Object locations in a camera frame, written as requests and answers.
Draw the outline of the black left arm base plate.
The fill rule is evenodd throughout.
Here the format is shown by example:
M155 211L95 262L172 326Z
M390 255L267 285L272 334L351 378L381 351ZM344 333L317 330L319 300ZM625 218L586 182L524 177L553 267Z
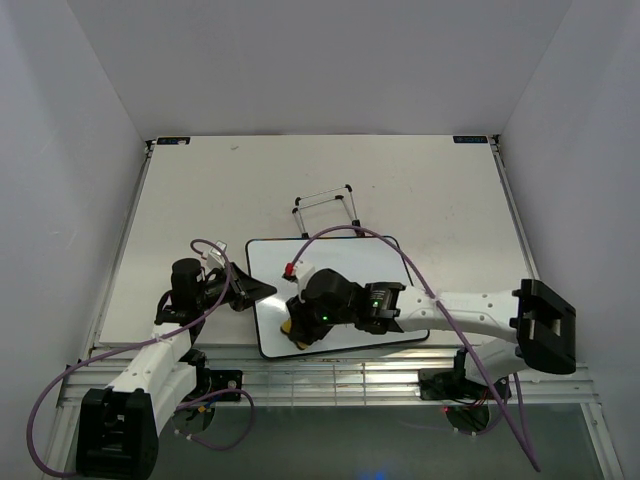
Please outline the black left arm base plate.
M242 370L211 370L209 368L197 368L196 387L183 399L183 402L193 401L214 391L241 389L242 382Z

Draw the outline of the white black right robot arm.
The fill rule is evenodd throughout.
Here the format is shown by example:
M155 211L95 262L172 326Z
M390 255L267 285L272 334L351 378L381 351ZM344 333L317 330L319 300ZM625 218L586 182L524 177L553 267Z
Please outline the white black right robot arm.
M280 330L301 350L338 325L372 335L438 330L490 337L475 350L462 347L453 369L428 381L434 398L474 397L526 368L552 375L576 370L576 310L537 279L513 291L438 297L398 282L360 285L332 269L296 270L288 279L297 293L286 302L289 317Z

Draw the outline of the yellow bone-shaped eraser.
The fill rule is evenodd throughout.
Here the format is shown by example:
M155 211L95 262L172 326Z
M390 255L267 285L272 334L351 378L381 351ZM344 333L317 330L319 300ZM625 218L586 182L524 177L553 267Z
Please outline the yellow bone-shaped eraser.
M313 336L305 330L304 326L291 318L281 324L280 331L301 351L308 349L315 342Z

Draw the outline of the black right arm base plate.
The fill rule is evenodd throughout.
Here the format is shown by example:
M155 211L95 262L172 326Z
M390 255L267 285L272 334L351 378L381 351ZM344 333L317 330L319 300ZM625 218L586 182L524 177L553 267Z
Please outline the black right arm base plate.
M449 400L470 405L493 398L486 384L466 377L465 369L420 369L417 380L422 400Z

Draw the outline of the white dry-erase whiteboard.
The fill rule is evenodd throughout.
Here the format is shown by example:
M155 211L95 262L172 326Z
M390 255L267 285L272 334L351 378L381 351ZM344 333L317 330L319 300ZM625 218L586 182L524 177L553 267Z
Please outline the white dry-erase whiteboard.
M270 284L277 292L257 302L254 317L260 354L268 360L322 355L348 350L422 342L426 330L372 335L352 325L339 325L306 350L298 349L281 331L288 319L285 302L297 293L296 286L282 278L285 265L304 245L303 239L252 239L245 245L249 275ZM361 285L374 281L397 281L411 285L408 267L389 246L375 238L334 237L318 239L301 259L316 269L331 268Z

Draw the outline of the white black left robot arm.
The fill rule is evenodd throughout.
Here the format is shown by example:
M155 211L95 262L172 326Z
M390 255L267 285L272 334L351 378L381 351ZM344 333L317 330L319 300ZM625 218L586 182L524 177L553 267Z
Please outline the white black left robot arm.
M216 401L245 397L240 373L207 368L194 343L204 314L228 305L252 308L276 288L243 272L236 264L206 271L193 258L173 263L171 288L158 303L153 341L102 389L87 391L81 402L76 469L83 477L147 479L159 453L159 435L184 408L208 413Z

